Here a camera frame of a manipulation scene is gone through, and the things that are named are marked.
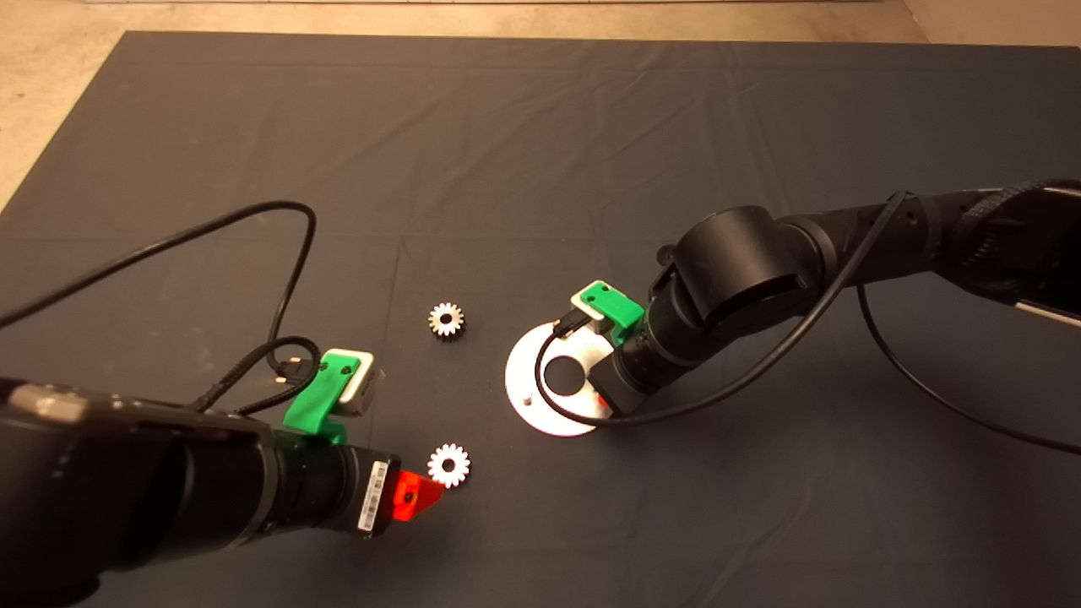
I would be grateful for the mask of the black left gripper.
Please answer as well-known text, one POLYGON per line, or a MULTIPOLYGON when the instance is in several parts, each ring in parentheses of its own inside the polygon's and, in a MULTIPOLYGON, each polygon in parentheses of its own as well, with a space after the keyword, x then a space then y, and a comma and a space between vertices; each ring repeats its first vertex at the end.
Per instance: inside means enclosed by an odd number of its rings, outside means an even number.
POLYGON ((343 477, 336 505, 336 530, 375 538, 393 523, 410 523, 443 497, 444 484, 414 472, 400 472, 400 458, 341 446, 343 477))

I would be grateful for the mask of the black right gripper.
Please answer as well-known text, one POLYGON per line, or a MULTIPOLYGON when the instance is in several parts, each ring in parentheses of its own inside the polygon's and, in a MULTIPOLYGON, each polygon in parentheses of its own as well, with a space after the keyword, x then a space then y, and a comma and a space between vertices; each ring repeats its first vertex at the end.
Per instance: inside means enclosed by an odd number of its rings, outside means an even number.
POLYGON ((630 339, 591 367, 595 401, 614 415, 631 415, 668 385, 668 360, 651 339, 630 339))

